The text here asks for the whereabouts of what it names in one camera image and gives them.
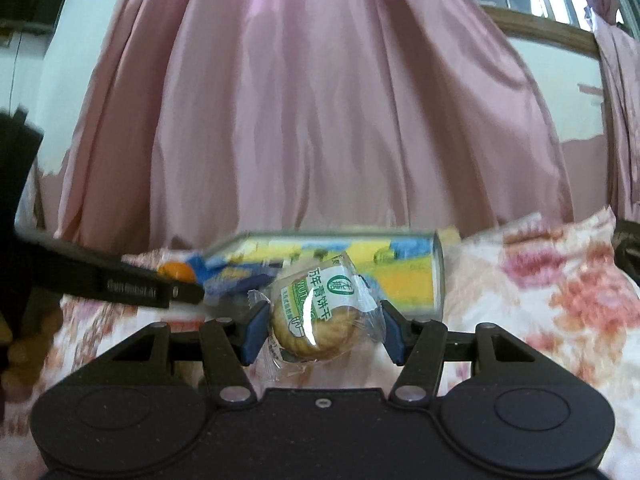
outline green logo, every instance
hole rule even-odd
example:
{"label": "green logo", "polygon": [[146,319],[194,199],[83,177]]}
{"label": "green logo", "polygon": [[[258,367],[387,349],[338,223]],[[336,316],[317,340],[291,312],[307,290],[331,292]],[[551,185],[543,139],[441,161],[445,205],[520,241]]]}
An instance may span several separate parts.
{"label": "green logo", "polygon": [[329,292],[334,294],[341,294],[343,296],[350,296],[353,294],[353,285],[351,285],[351,280],[341,274],[332,277],[326,283],[326,288],[329,289]]}

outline screw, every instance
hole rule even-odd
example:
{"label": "screw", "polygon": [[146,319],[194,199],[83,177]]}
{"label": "screw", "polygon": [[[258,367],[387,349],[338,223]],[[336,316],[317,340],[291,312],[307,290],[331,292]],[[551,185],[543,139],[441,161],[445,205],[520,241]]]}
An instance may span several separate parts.
{"label": "screw", "polygon": [[316,406],[318,408],[328,408],[331,406],[331,401],[329,399],[316,399]]}
{"label": "screw", "polygon": [[244,386],[227,386],[220,391],[220,398],[226,402],[245,402],[251,397],[251,392]]}
{"label": "screw", "polygon": [[424,388],[413,386],[412,384],[400,386],[396,390],[396,397],[404,400],[404,402],[417,402],[418,400],[423,400],[426,396],[427,392],[424,391]]}

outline hand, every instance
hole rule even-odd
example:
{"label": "hand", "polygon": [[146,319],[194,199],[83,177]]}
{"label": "hand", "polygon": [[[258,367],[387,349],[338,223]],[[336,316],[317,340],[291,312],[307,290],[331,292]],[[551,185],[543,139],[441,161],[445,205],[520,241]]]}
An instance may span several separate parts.
{"label": "hand", "polygon": [[8,346],[9,366],[2,372],[0,383],[7,402],[24,402],[31,397],[45,359],[53,344],[53,336],[62,327],[60,296],[34,289],[23,322],[23,333],[14,337],[0,315],[0,346]]}

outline purple curtain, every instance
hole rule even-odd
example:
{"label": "purple curtain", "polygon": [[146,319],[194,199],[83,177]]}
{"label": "purple curtain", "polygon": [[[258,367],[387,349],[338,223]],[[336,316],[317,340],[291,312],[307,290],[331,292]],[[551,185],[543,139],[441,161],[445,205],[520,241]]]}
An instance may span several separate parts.
{"label": "purple curtain", "polygon": [[611,205],[619,218],[640,221],[640,44],[619,29],[618,0],[587,0],[593,33],[600,49],[607,127],[614,139]]}
{"label": "purple curtain", "polygon": [[122,0],[60,235],[107,251],[235,232],[572,218],[532,75],[473,0]]}

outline orange ball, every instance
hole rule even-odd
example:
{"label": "orange ball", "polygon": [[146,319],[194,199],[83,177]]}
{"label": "orange ball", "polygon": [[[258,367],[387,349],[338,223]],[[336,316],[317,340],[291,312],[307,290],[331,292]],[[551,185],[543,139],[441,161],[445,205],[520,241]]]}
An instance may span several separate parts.
{"label": "orange ball", "polygon": [[196,274],[185,262],[167,262],[158,269],[158,274],[185,283],[196,283]]}

